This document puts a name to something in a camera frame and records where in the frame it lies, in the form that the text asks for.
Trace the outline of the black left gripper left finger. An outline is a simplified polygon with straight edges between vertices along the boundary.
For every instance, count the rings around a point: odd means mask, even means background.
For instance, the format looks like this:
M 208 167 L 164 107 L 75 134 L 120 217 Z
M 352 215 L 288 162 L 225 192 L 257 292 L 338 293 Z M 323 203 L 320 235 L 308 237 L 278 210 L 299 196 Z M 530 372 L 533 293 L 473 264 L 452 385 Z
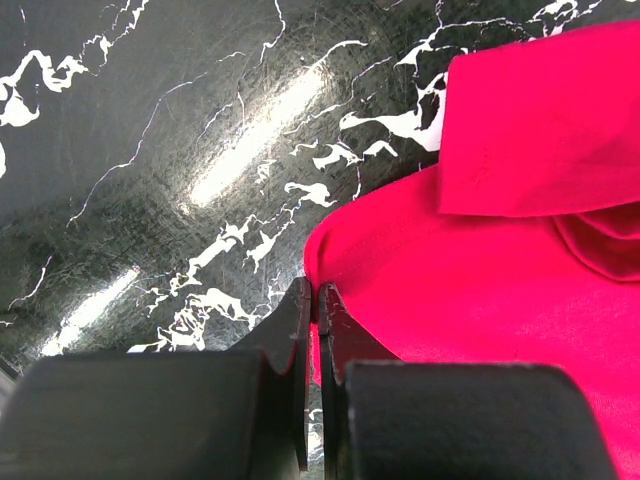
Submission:
M 50 356 L 1 416 L 5 479 L 296 479 L 311 286 L 224 351 Z

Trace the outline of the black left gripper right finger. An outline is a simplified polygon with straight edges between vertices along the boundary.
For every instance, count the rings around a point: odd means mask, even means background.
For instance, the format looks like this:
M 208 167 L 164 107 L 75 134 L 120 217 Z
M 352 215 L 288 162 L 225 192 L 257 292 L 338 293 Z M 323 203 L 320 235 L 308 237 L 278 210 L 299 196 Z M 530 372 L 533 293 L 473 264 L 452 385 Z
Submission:
M 614 479 L 591 407 L 559 369 L 406 363 L 319 292 L 328 479 Z

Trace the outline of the red t shirt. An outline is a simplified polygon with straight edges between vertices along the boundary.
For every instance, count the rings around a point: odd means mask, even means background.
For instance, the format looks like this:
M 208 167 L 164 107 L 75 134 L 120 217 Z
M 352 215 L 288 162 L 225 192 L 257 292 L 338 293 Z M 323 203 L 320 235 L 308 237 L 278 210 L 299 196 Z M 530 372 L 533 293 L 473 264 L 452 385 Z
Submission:
M 405 361 L 564 368 L 639 475 L 639 24 L 463 54 L 436 164 L 329 215 L 305 272 Z

